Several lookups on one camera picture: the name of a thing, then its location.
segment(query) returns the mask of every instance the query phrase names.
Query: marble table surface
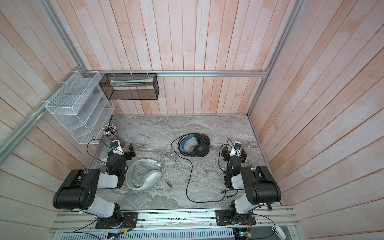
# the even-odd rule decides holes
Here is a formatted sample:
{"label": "marble table surface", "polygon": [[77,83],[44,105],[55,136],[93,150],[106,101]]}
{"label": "marble table surface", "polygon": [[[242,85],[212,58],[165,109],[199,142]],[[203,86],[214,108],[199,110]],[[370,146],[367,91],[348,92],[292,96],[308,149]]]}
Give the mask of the marble table surface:
{"label": "marble table surface", "polygon": [[[127,162],[130,166],[138,159],[149,158],[160,161],[165,165],[171,165],[175,159],[163,152],[172,153],[169,144],[177,137],[191,132],[206,134],[212,147],[205,157],[189,159],[194,164],[192,181],[188,187],[190,199],[203,202],[220,200],[225,189],[224,173],[219,169],[219,147],[231,139],[233,142],[242,143],[248,156],[243,166],[256,167],[265,165],[260,148],[251,129],[250,122],[245,115],[227,116],[121,116],[113,118],[117,125],[119,135],[126,141],[124,150],[129,143],[133,144],[136,157]],[[186,149],[196,145],[194,140],[187,141]],[[107,156],[110,149],[105,147],[101,158]],[[133,191],[124,183],[121,189],[98,189],[97,195],[108,201],[116,202],[122,210],[133,209],[180,209],[180,208],[211,208],[228,207],[230,202],[241,197],[244,193],[240,190],[233,197],[225,197],[216,203],[194,203],[188,200],[185,189],[190,174],[190,163],[178,158],[179,164],[175,168],[165,169],[166,177],[173,184],[172,188],[161,179],[154,187],[144,191]],[[220,157],[220,166],[225,170],[227,162]],[[143,176],[149,170],[137,167],[133,176],[133,182],[140,186]],[[227,195],[233,195],[236,191],[228,191]]]}

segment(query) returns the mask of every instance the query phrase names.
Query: black robot arm segment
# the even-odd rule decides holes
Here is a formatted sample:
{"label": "black robot arm segment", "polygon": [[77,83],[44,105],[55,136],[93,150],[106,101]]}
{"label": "black robot arm segment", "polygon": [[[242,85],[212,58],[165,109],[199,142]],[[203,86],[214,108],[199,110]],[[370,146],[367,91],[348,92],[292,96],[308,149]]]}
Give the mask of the black robot arm segment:
{"label": "black robot arm segment", "polygon": [[99,181],[100,169],[72,170],[53,197],[57,209],[86,210],[93,203]]}
{"label": "black robot arm segment", "polygon": [[273,203],[281,200],[281,191],[266,166],[255,169],[241,167],[245,194],[252,205]]}

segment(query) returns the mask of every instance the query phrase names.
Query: ear cushion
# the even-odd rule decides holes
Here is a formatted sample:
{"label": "ear cushion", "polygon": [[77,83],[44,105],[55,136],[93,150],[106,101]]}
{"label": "ear cushion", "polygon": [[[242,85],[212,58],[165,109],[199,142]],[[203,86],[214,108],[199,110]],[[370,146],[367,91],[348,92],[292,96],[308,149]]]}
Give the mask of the ear cushion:
{"label": "ear cushion", "polygon": [[209,137],[205,134],[195,133],[195,138],[196,138],[196,141],[198,144],[200,144],[202,142],[209,144],[211,142]]}
{"label": "ear cushion", "polygon": [[150,171],[149,173],[147,173],[145,176],[144,176],[144,179],[147,179],[147,177],[149,177],[152,173],[154,172],[159,172],[159,170],[152,170]]}

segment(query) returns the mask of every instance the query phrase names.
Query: black cable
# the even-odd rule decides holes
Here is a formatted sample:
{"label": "black cable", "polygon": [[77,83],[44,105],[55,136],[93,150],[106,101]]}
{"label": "black cable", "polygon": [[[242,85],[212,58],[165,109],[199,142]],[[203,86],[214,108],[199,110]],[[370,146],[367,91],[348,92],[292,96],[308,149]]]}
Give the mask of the black cable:
{"label": "black cable", "polygon": [[221,147],[219,148],[219,150],[218,150],[218,159],[217,159],[217,164],[218,164],[218,167],[220,168],[220,170],[221,171],[223,171],[223,173],[225,173],[226,174],[226,172],[221,168],[221,166],[220,166],[220,152],[221,152],[221,148],[223,147],[223,146],[225,146],[225,145],[228,145],[228,146],[231,146],[231,145],[229,145],[228,143],[227,144],[223,144],[223,145],[221,145]]}
{"label": "black cable", "polygon": [[233,142],[230,139],[228,139],[227,144],[228,144],[228,141],[230,141],[232,143],[232,147],[235,148],[235,145],[233,144]]}
{"label": "black cable", "polygon": [[101,240],[100,238],[96,237],[95,235],[93,235],[93,234],[90,234],[90,233],[87,233],[87,232],[76,232],[76,233],[85,233],[85,234],[91,235],[91,236],[93,236],[93,237],[95,237],[95,238],[97,238],[97,239]]}
{"label": "black cable", "polygon": [[269,221],[271,221],[273,223],[273,227],[274,227],[274,231],[271,235],[267,236],[267,237],[262,237],[262,238],[247,238],[247,240],[258,240],[258,239],[265,239],[265,238],[269,238],[271,237],[273,234],[275,234],[276,232],[276,224],[274,223],[274,221],[272,221],[269,217],[266,217],[266,216],[263,216],[263,215],[259,215],[259,214],[253,214],[253,215],[257,215],[257,216],[261,216],[261,217],[265,217],[267,218]]}
{"label": "black cable", "polygon": [[90,143],[91,141],[89,141],[88,144],[87,144],[87,153],[88,153],[91,157],[93,157],[94,159],[99,160],[100,162],[103,162],[103,163],[105,163],[105,164],[107,165],[106,162],[104,162],[103,160],[100,160],[100,159],[98,159],[98,158],[92,156],[92,155],[88,152],[88,146],[89,146],[89,143]]}
{"label": "black cable", "polygon": [[86,225],[86,226],[84,226],[84,227],[82,227],[82,228],[79,228],[78,230],[81,230],[81,229],[83,229],[83,228],[85,228],[85,227],[88,227],[89,225],[93,224],[93,223],[96,222],[97,220],[98,220],[98,219],[96,218],[95,221],[91,222],[90,224],[88,224],[88,225]]}
{"label": "black cable", "polygon": [[[236,195],[238,192],[239,192],[239,190],[236,190],[236,193],[234,195]],[[227,196],[227,197],[233,197],[234,195]]]}
{"label": "black cable", "polygon": [[196,202],[196,201],[191,200],[191,199],[189,198],[189,196],[188,196],[188,186],[189,186],[189,183],[190,183],[190,181],[191,181],[191,177],[192,177],[193,164],[192,164],[192,162],[191,162],[189,159],[184,158],[184,157],[181,157],[179,154],[177,154],[177,152],[173,149],[172,144],[173,144],[177,139],[181,139],[182,137],[185,137],[185,136],[187,136],[187,135],[191,135],[191,134],[193,134],[193,133],[189,133],[189,134],[182,135],[181,137],[178,137],[178,138],[176,138],[175,140],[173,140],[173,141],[171,142],[171,144],[170,144],[170,147],[172,148],[172,150],[175,152],[175,154],[176,154],[178,157],[180,157],[180,158],[182,158],[182,159],[185,159],[185,160],[187,160],[187,161],[189,161],[189,162],[191,163],[191,172],[190,172],[190,174],[189,174],[189,179],[188,179],[188,183],[187,183],[187,188],[185,189],[185,195],[187,196],[188,200],[190,200],[191,202],[198,203],[198,204],[208,203],[208,202],[220,202],[220,201],[222,201],[222,200],[225,198],[225,195],[226,195],[227,191],[224,192],[224,196],[223,196],[223,198],[220,199],[220,200],[217,200],[217,201]]}
{"label": "black cable", "polygon": [[[83,228],[85,228],[85,227],[88,227],[89,225],[93,224],[93,223],[96,222],[97,220],[98,220],[98,218],[96,218],[95,221],[91,222],[90,224],[88,224],[88,225],[86,225],[86,226],[84,226],[84,227],[82,227],[82,228],[79,228],[78,230],[83,229]],[[93,236],[93,237],[95,237],[95,238],[101,240],[100,238],[98,238],[97,236],[95,236],[95,235],[93,235],[93,234],[90,234],[90,233],[87,233],[87,232],[78,232],[78,230],[75,230],[75,231],[73,231],[72,233],[84,233],[84,234],[91,235],[91,236]]]}

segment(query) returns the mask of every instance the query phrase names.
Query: headphone cable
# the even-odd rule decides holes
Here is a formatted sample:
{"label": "headphone cable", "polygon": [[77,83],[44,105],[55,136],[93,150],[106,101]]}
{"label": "headphone cable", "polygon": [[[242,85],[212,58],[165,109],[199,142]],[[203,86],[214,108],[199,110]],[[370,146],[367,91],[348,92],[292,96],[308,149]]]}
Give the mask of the headphone cable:
{"label": "headphone cable", "polygon": [[220,201],[222,201],[222,200],[225,198],[225,195],[227,194],[227,186],[225,186],[224,196],[223,196],[220,200],[217,200],[217,201],[197,202],[197,201],[194,201],[194,200],[190,199],[189,196],[188,196],[188,186],[189,186],[189,183],[190,183],[190,181],[191,181],[191,177],[192,177],[193,164],[192,164],[192,162],[191,162],[189,159],[184,158],[184,157],[180,156],[179,154],[177,154],[177,152],[173,149],[172,144],[173,144],[177,139],[180,139],[180,138],[182,138],[182,137],[185,137],[185,136],[187,136],[187,135],[191,135],[191,134],[193,134],[193,133],[185,134],[185,135],[182,135],[181,137],[176,138],[175,140],[172,141],[172,143],[171,143],[171,145],[170,145],[170,147],[172,148],[172,150],[175,152],[175,154],[176,154],[178,157],[183,158],[183,159],[189,161],[189,163],[191,163],[191,172],[190,172],[190,174],[189,174],[189,180],[188,180],[188,183],[187,183],[187,188],[185,189],[185,195],[187,196],[188,200],[190,200],[191,202],[195,202],[195,203],[199,203],[199,204],[202,204],[202,203],[208,203],[208,202],[220,202]]}

